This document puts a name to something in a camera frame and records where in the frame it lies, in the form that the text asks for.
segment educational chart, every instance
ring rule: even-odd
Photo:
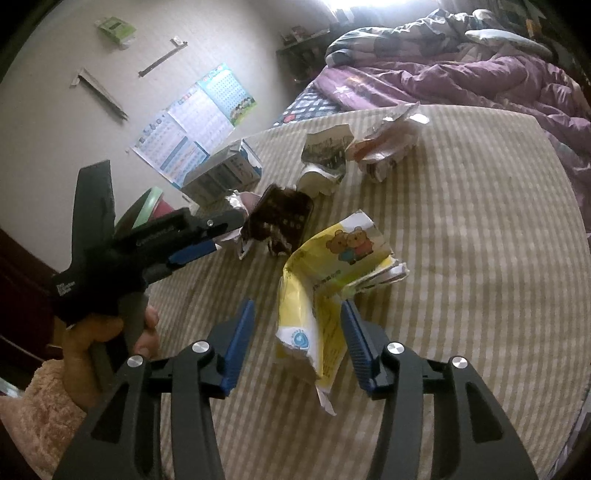
[[[142,131],[133,150],[176,188],[185,175],[209,158],[209,154],[170,116],[160,113]]]
[[[198,84],[234,126],[256,105],[255,99],[225,63],[205,75]]]
[[[132,149],[181,188],[187,173],[207,161],[253,106],[254,99],[223,63],[159,113]]]
[[[168,113],[210,154],[234,130],[230,120],[197,83],[168,107]]]

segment cartoon bear print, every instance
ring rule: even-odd
[[[360,226],[347,236],[347,247],[353,250],[356,262],[374,252],[374,243]]]
[[[337,230],[335,236],[326,242],[326,248],[332,253],[339,256],[342,262],[355,263],[355,252],[347,246],[348,234],[342,230]]]

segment purple comforter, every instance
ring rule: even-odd
[[[589,239],[591,123],[579,86],[558,67],[516,50],[471,63],[452,58],[445,54],[326,67],[315,85],[347,110],[420,101],[533,115],[571,181]]]

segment white cardboard box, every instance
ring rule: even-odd
[[[181,191],[199,206],[206,206],[233,190],[249,190],[261,175],[256,153],[244,139],[236,140],[187,173]]]

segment beige striped bedsheet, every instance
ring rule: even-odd
[[[256,191],[294,184],[306,132],[349,123],[360,135],[389,111],[340,113],[248,138],[264,165]],[[577,204],[533,117],[462,106],[422,111],[431,123],[414,153],[381,184],[349,165],[338,192],[316,199],[308,236],[357,209],[375,221],[411,274],[358,296],[362,315],[422,356],[471,360],[543,474],[590,372],[591,258]],[[263,245],[243,261],[220,251],[155,285],[163,354],[205,337],[243,298],[254,299],[256,329],[238,387],[212,400],[226,478],[365,479],[383,402],[359,389],[348,356],[331,395],[336,417],[311,386],[273,364],[283,263]],[[170,473],[169,400],[162,441]],[[420,478],[428,478],[432,434],[426,416]]]

